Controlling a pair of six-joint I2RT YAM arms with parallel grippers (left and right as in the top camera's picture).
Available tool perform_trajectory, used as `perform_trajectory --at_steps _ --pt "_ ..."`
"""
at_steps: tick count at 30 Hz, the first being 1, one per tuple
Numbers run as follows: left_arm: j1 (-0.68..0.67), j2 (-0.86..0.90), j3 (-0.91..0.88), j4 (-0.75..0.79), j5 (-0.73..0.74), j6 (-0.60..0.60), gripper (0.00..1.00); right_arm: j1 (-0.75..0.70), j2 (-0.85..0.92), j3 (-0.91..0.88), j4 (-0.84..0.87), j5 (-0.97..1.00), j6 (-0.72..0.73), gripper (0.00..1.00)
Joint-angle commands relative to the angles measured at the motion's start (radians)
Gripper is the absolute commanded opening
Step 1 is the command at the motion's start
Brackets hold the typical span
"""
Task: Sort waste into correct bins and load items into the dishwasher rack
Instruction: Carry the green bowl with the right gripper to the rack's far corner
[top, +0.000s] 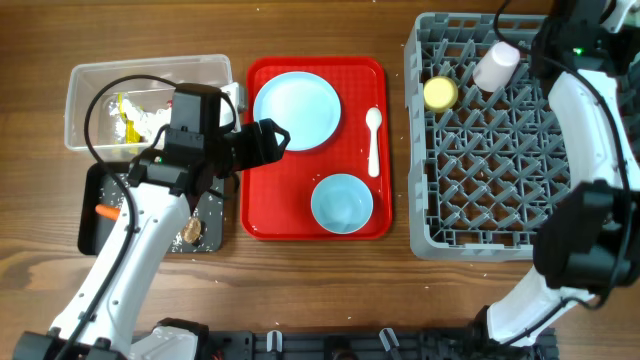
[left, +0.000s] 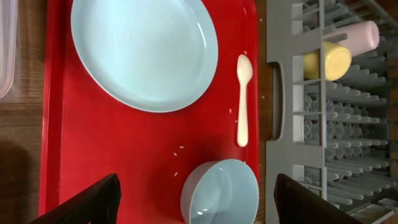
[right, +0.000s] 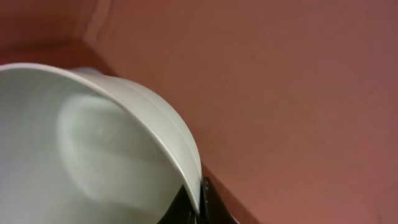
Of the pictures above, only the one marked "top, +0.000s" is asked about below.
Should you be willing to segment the light blue plate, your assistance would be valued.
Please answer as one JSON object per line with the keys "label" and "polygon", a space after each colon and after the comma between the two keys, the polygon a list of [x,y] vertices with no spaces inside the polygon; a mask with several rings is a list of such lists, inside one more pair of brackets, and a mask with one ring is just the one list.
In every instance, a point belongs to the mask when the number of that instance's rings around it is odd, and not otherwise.
{"label": "light blue plate", "polygon": [[288,151],[316,148],[340,124],[342,106],[332,85],[309,72],[286,72],[268,80],[258,91],[255,120],[272,119],[290,135]]}

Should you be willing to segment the light blue bowl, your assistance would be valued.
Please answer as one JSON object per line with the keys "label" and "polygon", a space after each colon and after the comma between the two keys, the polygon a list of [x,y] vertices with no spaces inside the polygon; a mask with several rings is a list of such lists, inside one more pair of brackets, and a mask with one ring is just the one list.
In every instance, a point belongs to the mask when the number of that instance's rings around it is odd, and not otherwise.
{"label": "light blue bowl", "polygon": [[321,180],[310,200],[314,220],[324,230],[348,235],[361,230],[374,210],[369,187],[350,174],[333,174]]}

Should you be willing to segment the white napkin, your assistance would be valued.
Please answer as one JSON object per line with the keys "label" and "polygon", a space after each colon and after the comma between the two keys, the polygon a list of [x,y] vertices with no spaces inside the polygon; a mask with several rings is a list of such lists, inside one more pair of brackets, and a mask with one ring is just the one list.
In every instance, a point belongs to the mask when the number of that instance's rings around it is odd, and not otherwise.
{"label": "white napkin", "polygon": [[169,123],[171,109],[167,107],[155,112],[147,112],[141,106],[129,101],[130,105],[126,105],[125,110],[129,119],[134,121],[135,130],[141,135],[140,142],[153,140],[160,128]]}

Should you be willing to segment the brown mushroom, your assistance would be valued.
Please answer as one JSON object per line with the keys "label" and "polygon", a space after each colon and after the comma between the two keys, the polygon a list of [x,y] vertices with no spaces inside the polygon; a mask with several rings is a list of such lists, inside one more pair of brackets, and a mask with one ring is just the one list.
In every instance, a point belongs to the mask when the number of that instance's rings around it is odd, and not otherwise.
{"label": "brown mushroom", "polygon": [[184,242],[195,244],[199,241],[202,231],[201,221],[197,217],[190,217],[187,224],[181,231],[181,238]]}

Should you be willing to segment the white plastic spoon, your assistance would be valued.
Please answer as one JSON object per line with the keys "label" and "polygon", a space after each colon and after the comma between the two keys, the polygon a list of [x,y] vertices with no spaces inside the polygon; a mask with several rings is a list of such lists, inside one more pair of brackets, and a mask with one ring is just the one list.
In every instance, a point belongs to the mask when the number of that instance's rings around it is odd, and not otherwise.
{"label": "white plastic spoon", "polygon": [[365,121],[370,132],[368,175],[375,178],[380,175],[378,130],[382,124],[381,111],[377,107],[371,107],[366,113]]}

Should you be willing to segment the yellow foil wrapper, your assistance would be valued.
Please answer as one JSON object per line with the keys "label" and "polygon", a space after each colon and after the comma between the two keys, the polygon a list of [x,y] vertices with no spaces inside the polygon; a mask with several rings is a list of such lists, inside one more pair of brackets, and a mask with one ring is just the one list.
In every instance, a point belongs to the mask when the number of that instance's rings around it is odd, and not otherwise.
{"label": "yellow foil wrapper", "polygon": [[130,105],[130,101],[123,93],[117,95],[116,110],[119,123],[117,125],[119,141],[122,144],[136,144],[141,140],[141,135],[134,128],[134,121],[127,116],[125,106]]}

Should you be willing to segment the orange carrot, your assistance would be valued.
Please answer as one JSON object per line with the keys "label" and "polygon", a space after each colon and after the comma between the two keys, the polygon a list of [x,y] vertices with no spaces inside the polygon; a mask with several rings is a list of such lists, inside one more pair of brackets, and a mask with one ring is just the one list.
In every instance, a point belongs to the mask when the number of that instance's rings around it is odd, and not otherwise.
{"label": "orange carrot", "polygon": [[116,221],[120,215],[120,209],[113,206],[98,204],[95,206],[95,212],[107,219]]}

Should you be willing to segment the yellow plastic cup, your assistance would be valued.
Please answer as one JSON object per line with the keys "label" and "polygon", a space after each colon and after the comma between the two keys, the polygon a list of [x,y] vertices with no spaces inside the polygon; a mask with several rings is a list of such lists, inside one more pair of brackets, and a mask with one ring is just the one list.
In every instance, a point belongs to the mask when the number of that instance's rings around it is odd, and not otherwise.
{"label": "yellow plastic cup", "polygon": [[424,84],[423,98],[427,110],[443,113],[456,103],[458,87],[449,77],[435,76]]}

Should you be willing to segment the pink plastic cup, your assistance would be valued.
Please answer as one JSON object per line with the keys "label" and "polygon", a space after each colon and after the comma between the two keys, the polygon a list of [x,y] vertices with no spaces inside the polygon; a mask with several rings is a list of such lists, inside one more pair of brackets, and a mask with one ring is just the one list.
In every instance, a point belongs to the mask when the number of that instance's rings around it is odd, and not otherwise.
{"label": "pink plastic cup", "polygon": [[475,85],[483,91],[495,92],[511,80],[520,62],[520,51],[506,42],[494,44],[476,65]]}

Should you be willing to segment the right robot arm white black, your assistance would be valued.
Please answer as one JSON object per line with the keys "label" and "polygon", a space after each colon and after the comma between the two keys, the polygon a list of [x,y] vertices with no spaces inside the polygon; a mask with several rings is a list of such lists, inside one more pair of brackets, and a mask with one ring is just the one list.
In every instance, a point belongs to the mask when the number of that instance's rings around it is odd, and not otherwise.
{"label": "right robot arm white black", "polygon": [[562,132],[570,192],[537,230],[533,265],[470,326],[474,357],[533,345],[575,306],[639,276],[639,167],[617,103],[639,51],[635,1],[557,1],[526,52]]}

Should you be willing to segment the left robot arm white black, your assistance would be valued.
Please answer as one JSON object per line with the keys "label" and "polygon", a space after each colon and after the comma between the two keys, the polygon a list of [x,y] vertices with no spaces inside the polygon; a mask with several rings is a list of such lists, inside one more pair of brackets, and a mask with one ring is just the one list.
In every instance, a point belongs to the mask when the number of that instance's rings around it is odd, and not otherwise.
{"label": "left robot arm white black", "polygon": [[198,359],[208,327],[165,319],[133,339],[151,282],[176,235],[216,178],[279,161],[289,133],[271,119],[239,131],[220,123],[221,89],[173,86],[170,122],[130,164],[121,179],[102,158],[96,163],[120,188],[116,223],[80,289],[45,334],[25,332],[16,359]]}

